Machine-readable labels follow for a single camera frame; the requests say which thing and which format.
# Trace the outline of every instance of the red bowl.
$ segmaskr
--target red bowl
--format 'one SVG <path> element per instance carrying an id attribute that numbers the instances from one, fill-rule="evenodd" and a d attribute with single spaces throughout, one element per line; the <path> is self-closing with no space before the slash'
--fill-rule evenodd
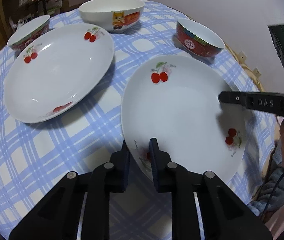
<path id="1" fill-rule="evenodd" d="M 178 20 L 177 36 L 184 47 L 202 57 L 214 57 L 225 48 L 215 32 L 189 19 Z"/>
<path id="2" fill-rule="evenodd" d="M 42 15 L 21 26 L 9 38 L 7 45 L 15 51 L 23 51 L 32 41 L 49 30 L 50 15 Z"/>

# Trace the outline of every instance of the tablecloth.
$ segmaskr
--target tablecloth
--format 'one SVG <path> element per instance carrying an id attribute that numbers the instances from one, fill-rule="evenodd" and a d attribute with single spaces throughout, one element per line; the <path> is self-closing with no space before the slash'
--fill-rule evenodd
<path id="1" fill-rule="evenodd" d="M 186 16 L 146 1 L 136 25 L 123 34 L 112 34 L 114 62 L 99 84 L 76 106 L 43 123 L 25 124 L 9 115 L 3 103 L 3 84 L 15 56 L 7 46 L 0 51 L 0 233 L 5 238 L 68 171 L 92 171 L 92 163 L 108 161 L 121 148 L 120 103 L 130 76 L 153 56 L 189 56 L 177 48 L 180 45 L 174 37 L 180 17 Z M 76 9 L 51 18 L 50 28 L 80 22 Z M 215 59 L 200 60 L 231 87 L 257 91 L 228 51 Z M 228 183 L 245 203 L 262 182 L 261 169 L 274 146 L 274 125 L 273 115 L 250 112 L 244 157 Z M 171 230 L 170 194 L 157 194 L 131 161 L 126 192 L 110 197 L 110 239 L 169 239 Z"/>

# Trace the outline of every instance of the cherry pattern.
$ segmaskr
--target cherry pattern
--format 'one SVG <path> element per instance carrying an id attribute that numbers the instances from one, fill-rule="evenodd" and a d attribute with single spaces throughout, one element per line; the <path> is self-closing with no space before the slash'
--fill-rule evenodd
<path id="1" fill-rule="evenodd" d="M 85 40 L 89 40 L 90 42 L 94 42 L 100 38 L 100 36 L 104 36 L 103 31 L 97 26 L 94 26 L 92 29 L 88 29 L 88 31 L 84 35 Z"/>
<path id="2" fill-rule="evenodd" d="M 65 104 L 65 105 L 63 105 L 63 106 L 58 106 L 58 107 L 54 108 L 53 111 L 47 113 L 45 116 L 40 116 L 40 117 L 47 117 L 47 116 L 53 115 L 53 114 L 55 114 L 55 113 L 61 111 L 62 109 L 68 107 L 70 104 L 72 104 L 72 102 L 73 102 L 73 101 L 71 101 L 71 102 L 69 102 L 69 103 L 67 103 L 67 104 Z"/>
<path id="3" fill-rule="evenodd" d="M 33 46 L 27 48 L 26 54 L 23 55 L 25 63 L 30 63 L 32 59 L 36 59 L 36 57 L 38 56 L 38 53 L 37 53 L 38 49 L 37 48 L 40 45 L 42 45 L 42 43 L 37 44 L 37 45 L 33 45 Z"/>
<path id="4" fill-rule="evenodd" d="M 151 161 L 151 154 L 150 152 L 146 153 L 146 159 L 150 162 Z"/>
<path id="5" fill-rule="evenodd" d="M 240 131 L 238 132 L 234 128 L 230 128 L 228 131 L 228 135 L 225 138 L 225 143 L 228 145 L 229 150 L 235 150 L 237 147 L 240 148 L 242 144 L 242 136 Z"/>
<path id="6" fill-rule="evenodd" d="M 151 69 L 151 80 L 154 84 L 157 84 L 160 82 L 167 82 L 169 75 L 171 74 L 171 68 L 174 68 L 176 66 L 172 64 L 168 64 L 167 62 L 158 62 L 155 65 L 154 69 Z"/>

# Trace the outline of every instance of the bowl rim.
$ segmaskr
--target bowl rim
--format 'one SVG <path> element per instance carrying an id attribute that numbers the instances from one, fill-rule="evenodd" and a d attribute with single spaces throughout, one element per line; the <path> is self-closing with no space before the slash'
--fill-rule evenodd
<path id="1" fill-rule="evenodd" d="M 88 11 L 83 11 L 83 10 L 81 9 L 81 7 L 83 8 L 83 5 L 84 5 L 84 4 L 87 4 L 87 3 L 90 3 L 90 2 L 93 2 L 93 1 L 96 1 L 96 0 L 90 0 L 90 1 L 87 1 L 87 2 L 85 2 L 85 3 L 83 3 L 83 4 L 81 4 L 81 5 L 79 6 L 79 11 L 82 12 L 82 13 L 111 13 L 111 12 L 118 12 L 118 11 L 119 11 L 119 10 L 112 10 L 112 11 L 88 12 Z M 122 10 L 122 11 L 140 9 L 140 8 L 142 8 L 142 7 L 145 6 L 145 2 L 144 2 L 143 0 L 138 0 L 138 1 L 142 2 L 143 5 L 138 6 L 138 7 L 133 7 L 133 8 L 130 8 L 130 9 L 126 9 L 126 10 Z"/>
<path id="2" fill-rule="evenodd" d="M 223 46 L 222 46 L 222 47 L 215 46 L 215 45 L 211 44 L 210 42 L 206 41 L 204 38 L 199 37 L 198 35 L 195 35 L 195 34 L 194 34 L 193 32 L 191 32 L 188 28 L 186 28 L 186 27 L 181 23 L 181 21 L 195 22 L 195 23 L 197 23 L 197 24 L 203 26 L 205 29 L 207 29 L 207 30 L 209 30 L 210 32 L 212 32 L 213 34 L 215 34 L 215 35 L 220 39 L 220 41 L 222 41 Z M 220 37 L 219 35 L 217 35 L 213 30 L 211 30 L 210 28 L 208 28 L 207 26 L 204 26 L 203 24 L 201 24 L 201 23 L 199 23 L 199 22 L 196 22 L 196 21 L 191 20 L 191 19 L 186 19 L 186 18 L 179 18 L 179 19 L 178 19 L 178 23 L 179 23 L 183 28 L 187 29 L 190 33 L 192 33 L 194 36 L 197 36 L 197 37 L 200 38 L 201 40 L 205 41 L 207 44 L 209 44 L 209 45 L 211 45 L 211 46 L 213 46 L 213 47 L 215 47 L 215 48 L 218 48 L 218 49 L 225 49 L 225 43 L 224 43 L 224 41 L 221 39 L 221 37 Z"/>
<path id="3" fill-rule="evenodd" d="M 46 19 L 45 21 L 43 21 L 38 27 L 36 27 L 34 30 L 30 31 L 27 35 L 25 35 L 23 38 L 21 38 L 20 40 L 16 41 L 16 42 L 12 42 L 12 38 L 14 37 L 14 35 L 18 32 L 18 30 L 13 33 L 11 35 L 11 37 L 9 38 L 8 42 L 7 42 L 7 46 L 12 46 L 12 45 L 17 45 L 25 40 L 28 39 L 28 36 L 33 33 L 34 31 L 38 30 L 38 29 L 42 29 L 44 26 L 46 26 L 47 24 L 50 23 L 50 15 L 49 14 L 45 14 L 45 15 L 41 15 L 39 17 L 36 17 L 34 19 L 38 19 L 38 18 L 43 18 Z M 27 22 L 26 24 L 24 24 L 23 26 L 27 26 L 30 22 L 32 22 L 34 19 L 32 19 L 31 21 Z"/>

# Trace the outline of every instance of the plate rim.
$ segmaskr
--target plate rim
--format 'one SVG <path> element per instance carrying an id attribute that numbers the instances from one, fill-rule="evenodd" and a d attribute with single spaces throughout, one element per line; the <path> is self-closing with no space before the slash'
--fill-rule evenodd
<path id="1" fill-rule="evenodd" d="M 151 61 L 151 60 L 153 60 L 154 58 L 158 58 L 158 57 L 165 57 L 165 56 L 174 56 L 174 57 L 186 57 L 186 58 L 189 58 L 189 59 L 191 59 L 191 60 L 196 60 L 197 62 L 200 62 L 200 64 L 203 64 L 203 65 L 205 65 L 208 69 L 210 69 L 209 71 L 212 71 L 215 75 L 218 75 L 224 82 L 226 82 L 224 79 L 223 79 L 223 77 L 221 77 L 213 68 L 211 68 L 210 66 L 208 66 L 207 64 L 205 64 L 205 63 L 203 63 L 202 61 L 200 61 L 200 60 L 198 60 L 198 59 L 196 59 L 196 58 L 193 58 L 193 57 L 191 57 L 190 55 L 176 55 L 176 54 L 161 54 L 161 55 L 156 55 L 156 56 L 154 56 L 154 57 L 151 57 L 151 58 L 149 58 L 148 60 L 146 60 L 145 62 L 143 62 L 134 72 L 133 72 L 133 74 L 131 75 L 131 77 L 143 66 L 143 65 L 145 65 L 145 64 L 147 64 L 149 61 Z M 125 134 L 124 134 L 124 130 L 123 130 L 123 118 L 122 118 L 122 105 L 123 105 L 123 98 L 124 98 L 124 95 L 125 95 L 125 91 L 127 90 L 127 85 L 128 85 L 128 83 L 130 82 L 130 80 L 131 80 L 131 77 L 130 77 L 130 79 L 128 80 L 128 82 L 127 82 L 127 84 L 126 84 L 126 86 L 125 86 L 125 88 L 124 88 L 124 91 L 123 91 L 123 95 L 122 95 L 122 98 L 121 98 L 121 109 L 120 109 L 120 119 L 121 119 L 121 130 L 122 130 L 122 134 L 123 134 L 123 139 L 125 140 Z M 226 82 L 226 84 L 230 87 L 230 89 L 232 90 L 232 91 L 234 91 L 234 88 L 232 87 L 232 86 L 230 86 L 227 82 Z M 241 151 L 241 160 L 243 160 L 243 157 L 244 157 L 244 152 L 245 152 L 245 148 L 246 148 L 246 144 L 247 144 L 247 141 L 248 141 L 248 135 L 247 135 L 247 133 L 246 133 L 246 123 L 245 123 L 245 120 L 243 120 L 244 121 L 244 125 L 245 125 L 245 135 L 244 135 L 244 137 L 245 137 L 245 140 L 243 140 L 243 142 L 245 143 L 245 144 L 243 144 L 243 151 Z M 133 156 L 133 159 L 134 159 L 134 161 L 137 163 L 137 165 L 139 166 L 139 168 L 140 168 L 140 170 L 151 180 L 151 181 L 153 181 L 153 175 L 152 175 L 152 171 L 151 172 L 148 172 L 147 170 L 146 170 L 146 168 L 141 164 L 141 162 L 139 162 L 138 161 L 138 156 L 136 157 L 134 154 L 132 154 L 131 153 L 131 155 Z M 237 173 L 237 170 L 234 172 L 234 174 L 232 175 L 232 177 L 228 180 L 228 181 L 226 181 L 225 183 L 228 183 L 233 177 L 234 177 L 234 175 Z"/>
<path id="2" fill-rule="evenodd" d="M 97 26 L 97 27 L 99 27 L 102 31 L 104 31 L 104 33 L 106 34 L 106 36 L 108 36 L 108 37 L 110 38 L 111 42 L 112 42 L 112 57 L 110 58 L 109 67 L 106 69 L 106 71 L 105 71 L 104 74 L 101 76 L 101 78 L 96 82 L 96 84 L 94 84 L 94 86 L 92 87 L 92 89 L 91 89 L 90 91 L 88 91 L 86 94 L 83 94 L 83 96 L 81 96 L 78 100 L 72 102 L 72 104 L 70 104 L 69 106 L 67 106 L 67 107 L 64 108 L 64 109 L 61 109 L 61 110 L 58 111 L 57 113 L 52 114 L 52 115 L 49 115 L 49 116 L 46 116 L 46 117 L 39 117 L 39 120 L 37 120 L 37 121 L 32 121 L 32 122 L 27 121 L 27 120 L 23 120 L 22 118 L 17 118 L 14 114 L 12 114 L 12 113 L 9 111 L 9 109 L 8 109 L 8 107 L 7 107 L 6 101 L 7 101 L 8 99 L 6 99 L 6 98 L 7 98 L 7 96 L 6 96 L 7 93 L 5 92 L 5 91 L 7 90 L 6 87 L 7 87 L 7 83 L 8 83 L 6 78 L 9 76 L 10 71 L 11 71 L 11 70 L 13 69 L 13 67 L 15 66 L 16 60 L 18 59 L 18 57 L 22 57 L 23 52 L 25 52 L 29 46 L 32 46 L 32 45 L 34 45 L 35 43 L 37 43 L 37 40 L 38 40 L 39 38 L 41 38 L 41 37 L 47 35 L 48 33 L 56 32 L 57 30 L 59 30 L 59 29 L 61 29 L 61 28 L 69 27 L 69 26 L 71 26 L 71 25 L 72 25 L 72 26 L 76 26 L 76 25 L 77 25 L 77 26 L 79 26 L 79 25 L 83 25 L 83 26 L 84 26 L 84 25 L 86 25 L 88 28 Z M 105 76 L 106 72 L 109 70 L 109 68 L 110 68 L 110 66 L 111 66 L 111 64 L 112 64 L 113 58 L 114 58 L 114 49 L 115 49 L 115 48 L 114 48 L 114 41 L 113 41 L 113 38 L 112 38 L 111 34 L 110 34 L 108 31 L 106 31 L 104 28 L 102 28 L 102 27 L 100 27 L 100 26 L 98 26 L 98 25 L 95 25 L 95 24 L 91 24 L 91 23 L 74 23 L 74 24 L 67 24 L 67 25 L 64 25 L 64 26 L 61 26 L 61 27 L 54 28 L 53 30 L 48 31 L 47 33 L 41 35 L 40 37 L 38 37 L 37 39 L 35 39 L 34 41 L 32 41 L 32 42 L 29 44 L 29 46 L 27 46 L 27 48 L 25 48 L 23 51 L 21 51 L 21 53 L 18 55 L 18 57 L 14 60 L 14 62 L 13 62 L 13 64 L 12 64 L 12 67 L 10 68 L 8 74 L 7 74 L 6 77 L 5 77 L 4 88 L 3 88 L 3 102 L 4 102 L 4 105 L 5 105 L 5 108 L 7 109 L 7 111 L 8 111 L 8 113 L 9 113 L 10 116 L 12 116 L 14 119 L 16 119 L 16 120 L 18 120 L 18 121 L 20 121 L 20 122 L 23 122 L 23 123 L 30 123 L 30 124 L 31 124 L 31 123 L 40 123 L 40 122 L 45 122 L 45 121 L 47 121 L 47 120 L 50 120 L 50 119 L 52 119 L 52 118 L 54 118 L 54 117 L 56 117 L 56 116 L 58 116 L 58 115 L 64 113 L 65 111 L 69 110 L 71 107 L 75 106 L 78 102 L 80 102 L 83 98 L 85 98 L 85 97 L 96 87 L 96 85 L 101 81 L 101 79 Z"/>

